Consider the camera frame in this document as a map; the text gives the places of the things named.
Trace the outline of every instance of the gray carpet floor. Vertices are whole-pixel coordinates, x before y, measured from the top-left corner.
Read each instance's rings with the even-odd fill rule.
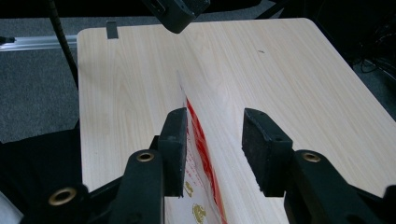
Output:
[[[262,1],[243,10],[207,13],[198,21],[252,20],[273,3]],[[66,35],[92,27],[105,27],[107,21],[118,26],[159,23],[153,17],[64,18]],[[49,19],[0,20],[2,36],[54,36]],[[77,49],[71,49],[77,61]],[[381,71],[357,76],[396,119],[394,93],[384,85]],[[12,142],[43,133],[72,129],[78,121],[78,90],[60,49],[0,51],[0,141]]]

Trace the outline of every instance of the wooden table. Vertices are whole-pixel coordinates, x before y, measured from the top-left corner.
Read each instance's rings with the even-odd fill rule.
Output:
[[[183,87],[208,143],[229,223],[285,223],[241,149],[245,107],[267,113],[294,149],[326,156],[346,181],[382,196],[396,183],[396,124],[316,25],[305,19],[161,25],[78,34],[83,180],[123,174],[149,147]]]

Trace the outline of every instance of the black cable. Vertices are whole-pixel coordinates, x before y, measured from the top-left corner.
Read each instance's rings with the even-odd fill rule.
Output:
[[[55,2],[53,0],[46,0],[46,5],[53,30],[55,31],[56,37],[58,38],[59,44],[61,45],[62,51],[64,52],[64,56],[66,57],[67,63],[69,64],[73,79],[78,89],[78,68],[73,59],[73,55],[67,43],[66,36],[64,35],[64,29],[62,28]]]

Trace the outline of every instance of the gold emblem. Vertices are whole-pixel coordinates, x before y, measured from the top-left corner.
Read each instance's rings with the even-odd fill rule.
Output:
[[[198,224],[203,224],[204,223],[204,219],[206,217],[206,211],[201,205],[196,204],[196,203],[193,204],[192,205],[192,214],[194,215],[195,221]]]
[[[192,193],[194,192],[194,189],[192,188],[192,186],[190,185],[189,182],[185,182],[184,184],[184,190],[186,190],[187,194],[192,197]]]

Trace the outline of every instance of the light wood grain surface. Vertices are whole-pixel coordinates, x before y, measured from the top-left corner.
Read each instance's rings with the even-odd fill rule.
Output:
[[[294,149],[326,156],[349,184],[382,196],[396,183],[396,124],[305,19],[161,25],[78,34],[83,180],[97,189],[149,147],[180,85],[201,121],[229,223],[286,223],[241,149],[245,107],[267,113]]]

